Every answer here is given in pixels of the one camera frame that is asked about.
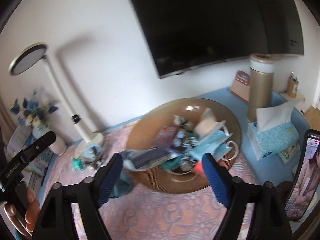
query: black tv screen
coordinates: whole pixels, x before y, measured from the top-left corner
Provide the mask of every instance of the black tv screen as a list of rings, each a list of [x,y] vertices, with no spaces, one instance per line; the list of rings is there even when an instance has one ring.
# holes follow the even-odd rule
[[[303,54],[294,0],[131,0],[160,78],[251,53]]]

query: flower vase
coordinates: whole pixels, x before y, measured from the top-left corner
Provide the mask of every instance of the flower vase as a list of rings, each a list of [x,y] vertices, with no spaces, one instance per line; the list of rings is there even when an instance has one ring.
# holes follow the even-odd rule
[[[46,125],[41,124],[33,128],[32,134],[36,139],[39,139],[41,136],[43,136],[45,133],[49,131],[50,129]],[[57,154],[60,156],[65,153],[67,146],[64,140],[59,135],[56,134],[56,141],[52,145],[50,145],[49,148],[54,154]]]

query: wooden floor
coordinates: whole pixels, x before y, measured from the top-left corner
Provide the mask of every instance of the wooden floor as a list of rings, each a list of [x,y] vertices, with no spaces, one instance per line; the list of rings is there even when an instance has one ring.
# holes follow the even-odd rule
[[[320,111],[311,107],[305,114],[304,117],[307,119],[312,129],[320,131]]]

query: screw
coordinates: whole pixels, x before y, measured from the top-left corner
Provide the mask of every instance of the screw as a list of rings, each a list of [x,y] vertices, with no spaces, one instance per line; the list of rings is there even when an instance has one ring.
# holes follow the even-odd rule
[[[272,184],[272,182],[270,182],[270,181],[266,181],[266,186],[267,187],[269,187],[269,188],[272,188],[273,187],[273,184]]]
[[[55,184],[53,184],[52,188],[57,189],[60,188],[62,185],[60,182],[56,182]]]
[[[240,177],[238,177],[238,176],[233,177],[232,180],[235,183],[241,183],[242,182],[242,179]]]
[[[90,183],[90,182],[93,182],[93,177],[86,177],[84,180],[83,180],[84,183]]]

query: blue flower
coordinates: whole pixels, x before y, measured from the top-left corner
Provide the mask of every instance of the blue flower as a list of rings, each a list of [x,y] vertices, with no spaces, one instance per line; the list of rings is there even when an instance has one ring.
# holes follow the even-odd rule
[[[18,99],[16,99],[14,102],[13,108],[10,109],[10,112],[17,115],[19,114],[19,111],[20,111],[20,106],[18,104]]]
[[[28,105],[26,109],[32,113],[38,108],[38,106],[39,106],[39,103],[37,100],[30,99],[30,101],[28,101]]]

